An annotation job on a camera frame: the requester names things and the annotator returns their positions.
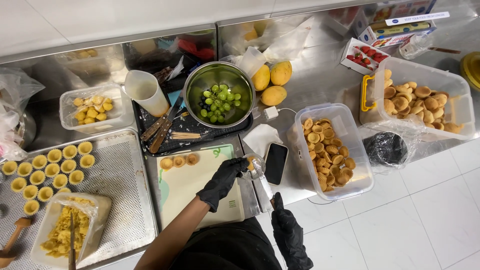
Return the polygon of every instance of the mango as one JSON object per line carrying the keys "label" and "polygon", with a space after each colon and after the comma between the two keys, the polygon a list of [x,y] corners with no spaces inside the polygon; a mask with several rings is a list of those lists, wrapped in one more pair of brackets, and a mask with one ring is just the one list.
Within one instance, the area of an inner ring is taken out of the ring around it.
{"label": "mango", "polygon": [[270,79],[272,80],[272,84],[276,86],[282,86],[286,84],[291,76],[292,64],[290,63],[290,61],[276,63],[272,67],[272,71],[270,73]]}
{"label": "mango", "polygon": [[263,104],[267,106],[276,106],[287,97],[287,91],[281,86],[271,86],[267,88],[260,97]]}
{"label": "mango", "polygon": [[252,77],[253,86],[256,91],[262,91],[267,88],[270,82],[270,69],[267,65],[263,65]]}

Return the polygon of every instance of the black tray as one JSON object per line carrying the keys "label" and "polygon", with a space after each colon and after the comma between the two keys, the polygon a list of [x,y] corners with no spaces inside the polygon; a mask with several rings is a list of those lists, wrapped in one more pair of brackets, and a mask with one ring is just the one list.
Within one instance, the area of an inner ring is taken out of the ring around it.
{"label": "black tray", "polygon": [[[160,86],[162,88],[162,92],[164,93],[165,97],[168,99],[168,93],[172,93],[183,88],[185,81],[187,80],[187,74],[181,73],[176,78],[162,83]],[[135,115],[135,122],[137,123],[138,133],[142,135],[153,123],[155,123],[158,117],[152,116],[149,114],[142,106],[138,105],[135,101],[132,100],[133,105],[133,113]],[[187,111],[187,108],[183,108],[181,112]],[[144,142],[140,141],[142,148],[144,149],[145,154],[152,156],[152,157],[162,157],[170,155],[171,153],[180,151],[181,150],[188,150],[192,147],[197,147],[201,144],[209,142],[211,140],[220,139],[223,137],[227,137],[230,135],[236,135],[238,133],[244,132],[253,124],[253,116],[250,114],[243,122],[230,127],[230,128],[211,128],[206,125],[201,124],[197,120],[195,120],[191,115],[177,118],[173,121],[171,130],[172,131],[179,131],[179,132],[193,132],[193,133],[205,133],[208,132],[210,139],[205,141],[182,141],[182,140],[174,140],[169,139],[169,133],[167,133],[167,137],[164,139],[160,148],[158,149],[157,153],[150,153],[148,148],[152,144],[153,138]]]}

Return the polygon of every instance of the plastic food container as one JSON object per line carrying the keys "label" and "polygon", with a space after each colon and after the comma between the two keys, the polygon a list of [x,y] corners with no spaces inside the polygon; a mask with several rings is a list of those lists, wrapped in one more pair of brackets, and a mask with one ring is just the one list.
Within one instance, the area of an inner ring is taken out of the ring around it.
{"label": "plastic food container", "polygon": [[77,258],[77,267],[84,267],[85,265],[79,263],[98,248],[112,205],[110,198],[88,193],[57,193],[50,199],[50,203],[47,205],[47,211],[30,252],[30,258],[33,262],[49,267],[68,269],[68,258],[47,256],[47,251],[42,250],[40,244],[48,240],[48,234],[55,228],[55,223],[65,206],[65,202],[69,201],[71,197],[88,199],[95,204],[95,209],[90,212],[94,217],[90,218],[88,231]]}
{"label": "plastic food container", "polygon": [[[335,130],[335,137],[342,140],[343,145],[348,147],[349,157],[355,160],[357,166],[353,170],[353,177],[344,187],[336,187],[334,191],[322,192],[301,127],[302,123],[308,118],[312,118],[314,121],[321,118],[330,119]],[[287,131],[287,138],[292,152],[294,152],[293,158],[298,166],[298,180],[304,189],[316,192],[319,197],[325,200],[341,201],[360,196],[373,188],[375,180],[367,153],[352,113],[344,104],[325,103],[299,111],[295,115],[294,124]]]}
{"label": "plastic food container", "polygon": [[[74,118],[78,107],[73,104],[73,100],[75,98],[90,98],[94,95],[110,98],[113,109],[105,112],[107,115],[105,121],[78,125],[77,119]],[[132,102],[120,85],[116,84],[68,91],[60,96],[60,122],[68,130],[76,130],[87,134],[125,127],[133,122]]]}
{"label": "plastic food container", "polygon": [[72,59],[69,54],[75,54],[75,51],[73,51],[55,55],[55,58],[60,64],[82,78],[119,71],[125,66],[123,50],[120,44],[86,50],[91,49],[95,50],[98,55],[83,59]]}
{"label": "plastic food container", "polygon": [[464,78],[456,74],[420,65],[399,58],[389,57],[382,61],[378,69],[363,78],[362,100],[360,102],[360,122],[362,124],[393,120],[384,110],[384,71],[392,71],[395,85],[409,81],[419,86],[428,86],[432,90],[444,91],[450,95],[445,104],[445,120],[457,125],[464,124],[460,134],[427,127],[422,141],[445,139],[466,140],[475,133],[475,115],[473,113],[470,87]]}

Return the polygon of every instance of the bunch of grapes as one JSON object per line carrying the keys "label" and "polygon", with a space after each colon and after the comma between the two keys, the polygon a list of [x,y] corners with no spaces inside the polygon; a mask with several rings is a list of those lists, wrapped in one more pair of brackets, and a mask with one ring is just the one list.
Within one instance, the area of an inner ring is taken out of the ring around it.
{"label": "bunch of grapes", "polygon": [[227,85],[214,85],[211,89],[202,93],[202,101],[198,103],[202,110],[200,114],[208,117],[210,122],[223,123],[225,121],[224,111],[229,111],[232,106],[240,106],[240,94],[230,93]]}

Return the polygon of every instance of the gloved hand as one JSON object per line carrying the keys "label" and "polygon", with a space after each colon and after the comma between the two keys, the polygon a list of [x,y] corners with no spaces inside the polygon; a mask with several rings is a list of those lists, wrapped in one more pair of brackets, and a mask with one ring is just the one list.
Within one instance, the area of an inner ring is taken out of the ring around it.
{"label": "gloved hand", "polygon": [[241,172],[247,172],[248,161],[244,158],[236,158],[222,162],[218,170],[208,181],[205,187],[197,192],[200,200],[210,205],[210,212],[215,213],[218,202],[225,198],[232,189],[236,177],[241,177]]}
{"label": "gloved hand", "polygon": [[308,270],[313,262],[308,258],[303,245],[303,229],[292,212],[283,208],[280,192],[274,196],[275,211],[272,212],[273,236],[278,249],[287,263],[288,270]]}

